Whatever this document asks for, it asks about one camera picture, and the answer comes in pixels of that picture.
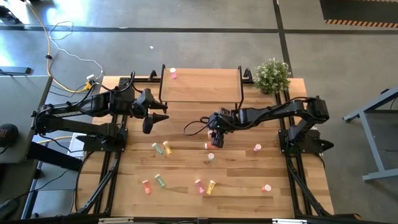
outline small bottle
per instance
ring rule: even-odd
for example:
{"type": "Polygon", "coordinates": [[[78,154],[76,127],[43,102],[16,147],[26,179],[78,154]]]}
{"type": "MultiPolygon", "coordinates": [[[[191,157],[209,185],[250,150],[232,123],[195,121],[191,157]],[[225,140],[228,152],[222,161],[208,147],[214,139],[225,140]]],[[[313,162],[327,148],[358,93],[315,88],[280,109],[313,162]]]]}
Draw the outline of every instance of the small bottle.
{"type": "Polygon", "coordinates": [[[260,149],[261,149],[261,145],[260,145],[260,144],[256,144],[256,145],[254,146],[253,151],[254,151],[254,152],[258,152],[258,151],[260,151],[260,149]]]}
{"type": "Polygon", "coordinates": [[[208,142],[205,143],[205,149],[217,149],[217,147],[212,145],[211,142],[208,142]]]}
{"type": "Polygon", "coordinates": [[[157,144],[157,143],[153,143],[152,147],[159,153],[159,154],[163,154],[163,149],[157,144]]]}
{"type": "Polygon", "coordinates": [[[263,186],[263,187],[261,188],[261,190],[262,190],[263,192],[269,192],[269,191],[271,191],[271,186],[270,186],[269,184],[266,184],[265,186],[263,186]]]}
{"type": "Polygon", "coordinates": [[[209,153],[209,155],[208,155],[209,162],[213,161],[213,159],[214,159],[214,154],[213,153],[209,153]]]}
{"type": "Polygon", "coordinates": [[[171,154],[171,153],[172,153],[172,150],[171,150],[171,148],[170,148],[169,142],[168,142],[168,141],[163,142],[163,145],[164,145],[164,148],[166,149],[167,155],[171,154]]]}
{"type": "Polygon", "coordinates": [[[160,177],[160,174],[157,174],[155,176],[155,179],[157,180],[157,182],[160,184],[160,186],[162,188],[164,188],[166,186],[166,183],[164,182],[164,180],[160,177]]]}
{"type": "Polygon", "coordinates": [[[195,181],[195,185],[196,185],[196,187],[198,187],[199,194],[205,193],[205,189],[203,188],[203,185],[201,184],[201,180],[200,179],[195,181]]]}
{"type": "Polygon", "coordinates": [[[209,183],[209,186],[207,187],[206,194],[211,195],[211,192],[213,191],[215,185],[216,185],[216,182],[211,180],[209,183]]]}
{"type": "Polygon", "coordinates": [[[144,181],[142,181],[142,183],[144,184],[145,193],[146,194],[150,194],[149,181],[148,180],[144,180],[144,181]]]}
{"type": "Polygon", "coordinates": [[[172,79],[176,79],[177,78],[177,69],[175,68],[170,68],[170,73],[172,75],[172,79]]]}

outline gray metal stand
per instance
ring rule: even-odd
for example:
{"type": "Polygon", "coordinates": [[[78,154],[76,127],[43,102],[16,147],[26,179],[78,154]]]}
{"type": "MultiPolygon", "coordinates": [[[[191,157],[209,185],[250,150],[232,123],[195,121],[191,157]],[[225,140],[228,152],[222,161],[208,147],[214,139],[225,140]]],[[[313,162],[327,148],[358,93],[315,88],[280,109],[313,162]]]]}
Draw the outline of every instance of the gray metal stand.
{"type": "Polygon", "coordinates": [[[396,138],[398,137],[398,110],[376,110],[380,106],[398,97],[398,86],[379,95],[372,102],[343,117],[348,123],[355,118],[360,118],[366,138],[369,141],[378,172],[362,175],[364,181],[398,176],[398,169],[385,170],[379,151],[398,150],[396,138]]]}

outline wooden table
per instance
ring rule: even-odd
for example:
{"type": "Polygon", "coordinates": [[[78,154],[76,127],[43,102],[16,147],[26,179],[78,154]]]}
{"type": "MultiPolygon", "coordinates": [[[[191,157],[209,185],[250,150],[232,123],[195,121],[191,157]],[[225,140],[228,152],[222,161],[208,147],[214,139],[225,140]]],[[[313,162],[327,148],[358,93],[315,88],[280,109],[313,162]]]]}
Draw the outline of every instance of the wooden table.
{"type": "MultiPolygon", "coordinates": [[[[103,84],[113,87],[119,78],[105,77],[103,84]]],[[[303,79],[293,78],[291,82],[292,98],[307,94],[303,79]]],[[[158,83],[136,83],[136,86],[138,89],[151,88],[158,97],[158,83]]],[[[253,85],[244,84],[243,108],[274,104],[274,96],[263,95],[253,85]]],[[[129,139],[119,166],[113,217],[294,217],[285,158],[279,151],[278,120],[227,134],[224,148],[211,151],[215,155],[211,163],[207,161],[209,151],[204,149],[204,143],[208,141],[206,131],[195,136],[183,135],[187,123],[209,116],[220,106],[233,109],[231,103],[169,103],[167,114],[170,118],[155,124],[149,135],[142,133],[141,119],[128,119],[129,139]],[[151,147],[154,142],[162,144],[164,141],[169,141],[172,147],[172,153],[167,157],[156,154],[151,147]],[[257,143],[263,148],[254,153],[252,149],[257,143]],[[165,189],[155,181],[156,174],[165,180],[165,189]],[[146,179],[152,188],[151,195],[145,194],[141,183],[146,179]],[[216,182],[210,196],[198,194],[194,185],[197,179],[201,179],[205,187],[210,180],[216,182]],[[261,191],[265,184],[272,187],[270,192],[261,191]]],[[[110,121],[110,116],[93,120],[96,124],[110,121]]],[[[198,124],[187,131],[192,133],[199,128],[198,124]]],[[[103,156],[103,152],[94,152],[82,170],[78,186],[79,206],[98,185],[103,156]]],[[[303,164],[309,189],[324,208],[333,213],[321,161],[314,155],[303,154],[303,164]]],[[[106,189],[102,210],[107,194],[106,189]]],[[[300,190],[298,195],[300,208],[304,211],[300,190]]]]}
{"type": "Polygon", "coordinates": [[[241,76],[238,69],[176,68],[176,79],[165,68],[160,99],[164,102],[239,103],[241,76]]]}

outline yellow striped tape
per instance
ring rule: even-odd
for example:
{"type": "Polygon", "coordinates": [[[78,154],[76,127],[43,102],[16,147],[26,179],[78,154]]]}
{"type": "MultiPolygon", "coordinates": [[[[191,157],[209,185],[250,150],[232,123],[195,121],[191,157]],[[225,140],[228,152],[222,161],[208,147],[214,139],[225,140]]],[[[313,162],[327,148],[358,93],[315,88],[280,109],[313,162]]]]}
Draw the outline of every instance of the yellow striped tape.
{"type": "Polygon", "coordinates": [[[384,27],[384,28],[397,28],[398,23],[391,22],[366,22],[366,21],[346,21],[341,19],[328,19],[325,21],[327,24],[338,25],[351,25],[351,26],[366,26],[366,27],[384,27]]]}

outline yellow cable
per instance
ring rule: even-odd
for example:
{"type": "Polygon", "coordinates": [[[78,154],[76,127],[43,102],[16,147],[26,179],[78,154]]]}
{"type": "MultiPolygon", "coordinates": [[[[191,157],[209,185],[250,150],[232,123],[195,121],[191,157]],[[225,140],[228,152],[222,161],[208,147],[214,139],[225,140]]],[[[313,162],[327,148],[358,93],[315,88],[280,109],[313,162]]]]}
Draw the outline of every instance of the yellow cable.
{"type": "MultiPolygon", "coordinates": [[[[47,43],[48,43],[48,52],[47,52],[47,55],[50,55],[51,54],[51,43],[50,43],[50,37],[49,37],[49,34],[47,33],[47,31],[46,31],[46,29],[45,29],[45,26],[43,25],[43,22],[39,19],[39,17],[37,16],[37,14],[36,14],[36,12],[34,11],[34,9],[33,9],[33,7],[26,1],[26,5],[29,7],[29,9],[33,12],[33,15],[36,17],[36,19],[39,21],[39,23],[40,23],[40,25],[43,27],[43,30],[44,30],[44,33],[45,33],[45,36],[46,36],[46,38],[47,38],[47,43]]],[[[52,76],[52,74],[51,74],[51,72],[50,72],[50,59],[49,58],[47,58],[47,74],[50,76],[50,77],[52,77],[53,78],[53,80],[54,80],[54,82],[56,83],[56,84],[58,84],[58,85],[60,85],[60,87],[62,87],[64,90],[66,90],[66,91],[68,91],[68,92],[70,92],[70,93],[81,93],[81,92],[83,92],[83,91],[86,91],[86,88],[84,87],[83,89],[81,89],[81,90],[77,90],[77,91],[75,91],[75,90],[70,90],[70,89],[68,89],[67,87],[65,87],[65,86],[63,86],[60,82],[58,82],[58,80],[56,80],[55,78],[54,78],[54,76],[52,76]]]]}
{"type": "MultiPolygon", "coordinates": [[[[61,137],[57,137],[54,138],[54,140],[59,140],[59,139],[66,139],[66,138],[72,138],[73,136],[61,136],[61,137]]],[[[44,141],[39,141],[37,142],[37,144],[42,144],[42,143],[46,143],[46,142],[50,142],[52,140],[44,140],[44,141]]]]}

